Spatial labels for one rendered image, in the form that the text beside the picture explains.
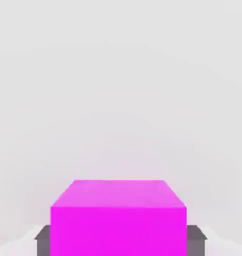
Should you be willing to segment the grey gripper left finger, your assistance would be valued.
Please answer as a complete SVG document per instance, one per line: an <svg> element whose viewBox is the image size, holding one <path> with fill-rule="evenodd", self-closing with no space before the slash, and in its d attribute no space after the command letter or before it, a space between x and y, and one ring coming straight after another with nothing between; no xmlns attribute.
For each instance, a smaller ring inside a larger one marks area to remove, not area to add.
<svg viewBox="0 0 242 256"><path fill-rule="evenodd" d="M0 245L0 256L50 256L50 225L36 225L17 240Z"/></svg>

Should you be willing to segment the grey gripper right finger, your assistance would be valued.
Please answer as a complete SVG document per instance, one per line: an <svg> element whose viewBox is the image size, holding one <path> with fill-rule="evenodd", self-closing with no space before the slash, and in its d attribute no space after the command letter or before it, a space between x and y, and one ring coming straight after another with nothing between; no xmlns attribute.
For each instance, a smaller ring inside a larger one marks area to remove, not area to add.
<svg viewBox="0 0 242 256"><path fill-rule="evenodd" d="M242 245L226 240L208 226L187 226L187 256L242 256Z"/></svg>

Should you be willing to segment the small magenta cube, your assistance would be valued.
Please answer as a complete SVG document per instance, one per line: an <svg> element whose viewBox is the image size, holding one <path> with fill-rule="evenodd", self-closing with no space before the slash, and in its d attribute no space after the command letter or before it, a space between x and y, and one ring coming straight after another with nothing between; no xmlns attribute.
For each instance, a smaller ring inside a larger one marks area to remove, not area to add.
<svg viewBox="0 0 242 256"><path fill-rule="evenodd" d="M187 209L162 180L76 180L50 220L50 256L187 256Z"/></svg>

